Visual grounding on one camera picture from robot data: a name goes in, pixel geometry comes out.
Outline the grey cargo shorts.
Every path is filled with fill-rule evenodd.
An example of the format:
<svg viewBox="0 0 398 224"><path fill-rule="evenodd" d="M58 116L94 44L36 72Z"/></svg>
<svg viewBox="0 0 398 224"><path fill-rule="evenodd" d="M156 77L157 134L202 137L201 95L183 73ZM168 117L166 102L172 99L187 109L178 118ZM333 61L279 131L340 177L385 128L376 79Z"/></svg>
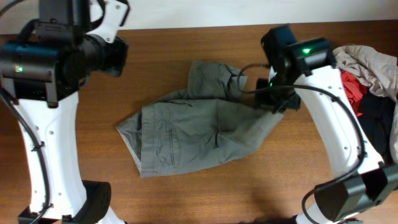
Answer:
<svg viewBox="0 0 398 224"><path fill-rule="evenodd" d="M240 102L247 78L224 63L193 61L188 86L117 126L142 178L186 174L254 153L282 113Z"/></svg>

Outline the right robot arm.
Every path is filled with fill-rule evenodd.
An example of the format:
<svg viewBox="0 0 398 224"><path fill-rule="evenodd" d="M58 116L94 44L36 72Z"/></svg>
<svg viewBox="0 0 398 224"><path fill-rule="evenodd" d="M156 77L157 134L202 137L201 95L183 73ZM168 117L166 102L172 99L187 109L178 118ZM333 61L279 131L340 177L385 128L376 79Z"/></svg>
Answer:
<svg viewBox="0 0 398 224"><path fill-rule="evenodd" d="M329 42L300 42L284 25L271 28L261 45L271 72L257 99L283 111L299 97L320 133L333 173L332 180L309 192L314 202L303 204L290 222L341 223L383 203L397 189L397 166L384 162L361 128Z"/></svg>

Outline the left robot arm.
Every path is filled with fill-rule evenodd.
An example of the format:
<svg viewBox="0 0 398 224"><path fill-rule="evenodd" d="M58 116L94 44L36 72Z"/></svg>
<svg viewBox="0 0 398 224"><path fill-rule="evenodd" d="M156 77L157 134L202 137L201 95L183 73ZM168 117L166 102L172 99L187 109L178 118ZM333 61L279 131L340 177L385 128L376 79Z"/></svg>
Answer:
<svg viewBox="0 0 398 224"><path fill-rule="evenodd" d="M91 72L119 77L127 1L39 1L39 16L1 47L1 98L21 128L32 189L19 223L119 223L107 182L83 180L75 119Z"/></svg>

